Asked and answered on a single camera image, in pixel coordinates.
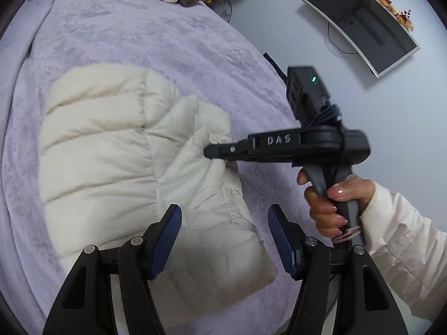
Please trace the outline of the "white sleeved right forearm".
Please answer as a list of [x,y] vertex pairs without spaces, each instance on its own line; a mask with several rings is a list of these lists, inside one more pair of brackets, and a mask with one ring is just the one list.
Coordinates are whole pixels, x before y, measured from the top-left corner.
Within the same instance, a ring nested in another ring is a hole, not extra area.
[[446,305],[446,233],[381,185],[361,216],[367,250],[412,315],[435,321]]

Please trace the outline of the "person's right hand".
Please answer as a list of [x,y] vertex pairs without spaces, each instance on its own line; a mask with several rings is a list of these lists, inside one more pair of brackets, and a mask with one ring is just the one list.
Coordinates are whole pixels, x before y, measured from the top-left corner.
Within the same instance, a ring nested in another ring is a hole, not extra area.
[[310,207],[310,217],[320,234],[326,238],[335,238],[342,234],[341,227],[347,225],[347,219],[339,214],[333,200],[340,203],[356,201],[362,213],[375,193],[375,183],[360,176],[341,181],[329,188],[327,198],[319,196],[313,186],[308,186],[304,198]]

